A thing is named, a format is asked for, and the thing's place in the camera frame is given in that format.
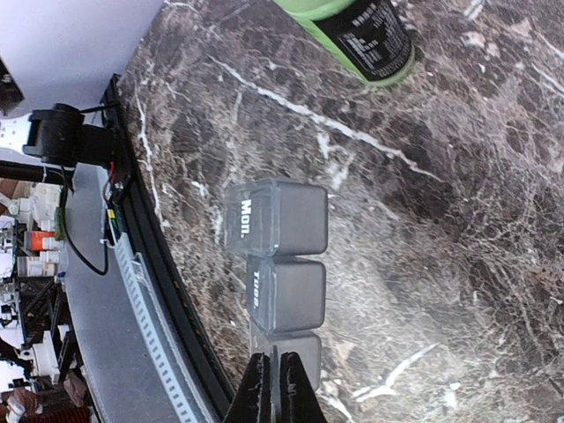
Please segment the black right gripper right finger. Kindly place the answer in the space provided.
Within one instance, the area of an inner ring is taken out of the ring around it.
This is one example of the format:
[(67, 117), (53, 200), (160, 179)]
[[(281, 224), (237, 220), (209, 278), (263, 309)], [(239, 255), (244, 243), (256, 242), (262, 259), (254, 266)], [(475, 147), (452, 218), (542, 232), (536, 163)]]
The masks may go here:
[(279, 421), (285, 423), (326, 423), (323, 411), (296, 352), (285, 352), (280, 359)]

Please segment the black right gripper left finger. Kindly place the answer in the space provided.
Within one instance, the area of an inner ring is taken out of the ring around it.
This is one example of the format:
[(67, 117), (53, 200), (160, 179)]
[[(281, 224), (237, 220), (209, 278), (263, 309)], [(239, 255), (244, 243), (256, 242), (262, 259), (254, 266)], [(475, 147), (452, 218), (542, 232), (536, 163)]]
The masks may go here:
[(271, 421), (271, 360), (254, 353), (246, 367), (223, 423), (267, 423)]

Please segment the clear pill bottle green label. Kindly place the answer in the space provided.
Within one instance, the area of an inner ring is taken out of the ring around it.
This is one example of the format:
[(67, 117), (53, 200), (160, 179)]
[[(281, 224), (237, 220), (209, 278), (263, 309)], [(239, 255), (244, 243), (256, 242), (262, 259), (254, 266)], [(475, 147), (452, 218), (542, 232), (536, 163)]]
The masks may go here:
[(278, 0), (276, 5), (365, 84), (394, 85), (414, 65), (415, 47), (390, 1)]

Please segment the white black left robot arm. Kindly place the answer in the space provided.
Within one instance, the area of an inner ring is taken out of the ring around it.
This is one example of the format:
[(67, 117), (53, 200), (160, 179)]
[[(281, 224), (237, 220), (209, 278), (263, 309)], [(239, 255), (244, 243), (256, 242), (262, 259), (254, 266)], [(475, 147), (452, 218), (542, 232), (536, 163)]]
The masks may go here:
[(79, 163), (111, 168), (117, 139), (114, 130), (86, 124), (84, 111), (63, 103), (20, 117), (3, 117), (1, 147), (40, 163), (3, 160), (1, 176), (63, 186)]

